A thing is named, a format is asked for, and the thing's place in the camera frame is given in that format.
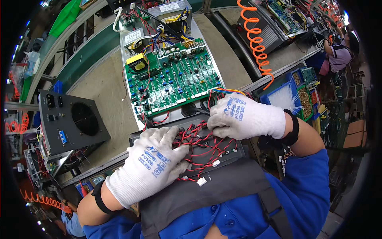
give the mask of shirt button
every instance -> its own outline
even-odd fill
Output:
[[[233,227],[233,225],[235,225],[235,221],[234,220],[228,220],[225,225],[227,227]]]

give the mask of pink shirt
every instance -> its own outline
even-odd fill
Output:
[[[337,72],[344,69],[352,60],[352,56],[349,50],[345,46],[345,39],[342,39],[341,45],[333,45],[332,49],[333,56],[326,54],[326,59],[322,63],[320,75],[327,75],[330,70],[332,72]]]

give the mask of fan grille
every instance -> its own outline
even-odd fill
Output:
[[[72,119],[84,134],[94,136],[99,131],[98,120],[92,109],[84,103],[74,103],[71,109]]]

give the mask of white glove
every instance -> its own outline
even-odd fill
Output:
[[[189,145],[172,150],[179,128],[149,128],[141,133],[134,146],[128,148],[125,165],[106,178],[106,186],[125,208],[170,185],[188,167],[180,162],[189,152]]]
[[[285,131],[285,114],[279,107],[257,103],[237,93],[227,94],[210,110],[207,126],[212,134],[242,140],[260,135],[280,139]]]

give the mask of blue component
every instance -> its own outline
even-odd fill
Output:
[[[66,141],[66,137],[65,137],[64,131],[63,131],[63,130],[60,130],[60,131],[58,132],[58,134],[60,135],[62,144],[66,144],[67,141]]]

